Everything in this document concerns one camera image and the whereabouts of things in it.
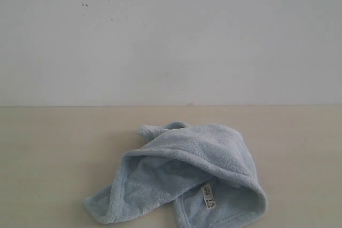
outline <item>crumpled towel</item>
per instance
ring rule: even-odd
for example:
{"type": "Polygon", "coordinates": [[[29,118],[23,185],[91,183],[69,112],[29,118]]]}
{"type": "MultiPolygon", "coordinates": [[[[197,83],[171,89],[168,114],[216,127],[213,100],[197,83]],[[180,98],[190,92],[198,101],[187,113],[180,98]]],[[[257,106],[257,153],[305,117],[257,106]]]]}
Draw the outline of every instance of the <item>crumpled towel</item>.
{"type": "Polygon", "coordinates": [[[84,199],[100,223],[132,220],[174,201],[181,228],[243,227],[267,209],[241,134],[219,124],[143,125],[149,142],[126,152],[112,185],[84,199]]]}

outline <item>tabletop surface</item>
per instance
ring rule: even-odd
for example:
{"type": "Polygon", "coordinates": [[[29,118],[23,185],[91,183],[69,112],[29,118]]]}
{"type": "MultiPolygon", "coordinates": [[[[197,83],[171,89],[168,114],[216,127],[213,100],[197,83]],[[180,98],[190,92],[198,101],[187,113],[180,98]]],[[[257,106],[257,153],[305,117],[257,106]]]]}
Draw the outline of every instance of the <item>tabletop surface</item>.
{"type": "MultiPolygon", "coordinates": [[[[83,198],[110,184],[141,124],[241,132],[269,200],[250,228],[341,227],[342,106],[0,108],[0,227],[105,227],[83,198]]],[[[171,204],[106,227],[176,228],[171,204]]]]}

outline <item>light blue towel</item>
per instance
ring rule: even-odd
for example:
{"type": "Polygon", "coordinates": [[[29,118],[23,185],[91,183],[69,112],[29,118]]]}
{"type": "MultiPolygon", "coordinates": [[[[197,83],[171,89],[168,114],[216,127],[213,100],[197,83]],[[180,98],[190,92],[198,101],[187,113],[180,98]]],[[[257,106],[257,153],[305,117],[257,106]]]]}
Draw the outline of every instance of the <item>light blue towel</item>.
{"type": "Polygon", "coordinates": [[[267,208],[241,134],[218,124],[143,125],[149,142],[126,152],[112,185],[84,200],[100,223],[129,221],[174,201],[181,228],[236,228],[267,208]]]}

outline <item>towel fold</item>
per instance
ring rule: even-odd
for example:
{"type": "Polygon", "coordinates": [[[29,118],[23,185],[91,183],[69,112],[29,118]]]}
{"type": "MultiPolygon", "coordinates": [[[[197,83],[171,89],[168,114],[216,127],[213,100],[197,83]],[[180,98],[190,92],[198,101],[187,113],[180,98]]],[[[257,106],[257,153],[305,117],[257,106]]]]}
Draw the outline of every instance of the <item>towel fold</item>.
{"type": "Polygon", "coordinates": [[[143,125],[148,143],[126,152],[112,185],[84,199],[100,223],[132,220],[174,201],[181,228],[243,227],[267,209],[241,134],[219,124],[143,125]]]}

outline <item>care label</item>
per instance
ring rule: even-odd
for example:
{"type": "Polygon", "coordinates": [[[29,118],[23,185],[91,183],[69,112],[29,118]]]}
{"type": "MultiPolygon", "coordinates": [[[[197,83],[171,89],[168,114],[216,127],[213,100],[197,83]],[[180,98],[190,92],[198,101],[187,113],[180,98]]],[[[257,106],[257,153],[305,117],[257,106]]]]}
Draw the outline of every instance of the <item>care label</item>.
{"type": "Polygon", "coordinates": [[[207,206],[207,209],[213,209],[216,207],[216,202],[213,197],[212,187],[209,183],[204,185],[202,188],[203,197],[205,205],[207,206]]]}

